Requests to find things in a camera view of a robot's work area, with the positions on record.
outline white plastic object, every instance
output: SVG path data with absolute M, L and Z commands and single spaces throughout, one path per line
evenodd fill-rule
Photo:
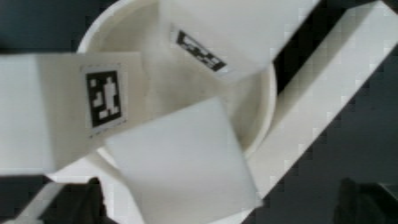
M 141 55 L 2 56 L 0 71 L 0 175 L 40 174 L 65 167 L 104 145 L 104 138 L 146 121 Z M 107 78 L 109 84 L 90 77 Z
M 205 224 L 262 205 L 219 99 L 107 139 L 146 224 Z
M 249 156 L 262 195 L 285 176 L 398 44 L 383 1 L 351 9 L 280 95 L 274 124 Z
M 159 1 L 120 1 L 88 31 L 79 52 L 143 52 L 150 78 L 146 108 L 157 119 L 221 96 L 246 151 L 257 151 L 265 138 L 276 107 L 276 71 L 269 68 L 239 83 L 225 85 L 201 67 L 193 66 L 162 45 Z
M 178 60 L 226 82 L 258 74 L 321 0 L 162 0 L 162 36 Z

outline black surface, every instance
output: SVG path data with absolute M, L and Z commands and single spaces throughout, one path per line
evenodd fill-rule
M 116 224 L 107 217 L 98 178 L 65 186 L 40 220 L 45 224 Z
M 45 176 L 0 177 L 0 223 L 18 217 L 49 182 Z
M 345 9 L 363 2 L 331 0 L 329 6 Z M 0 52 L 74 51 L 107 3 L 95 0 L 0 0 Z M 324 29 L 326 24 L 317 21 L 315 24 L 317 31 L 306 32 L 322 36 L 326 34 L 319 29 Z M 283 62 L 285 70 L 301 68 L 312 52 L 306 46 L 315 48 L 315 43 L 299 38 L 297 45 L 305 46 L 306 55 L 299 54 L 299 58 L 290 59 L 297 60 L 292 68 Z M 342 179 L 351 177 L 360 182 L 398 182 L 397 99 L 398 49 L 265 198 L 265 206 L 246 223 L 331 224 Z

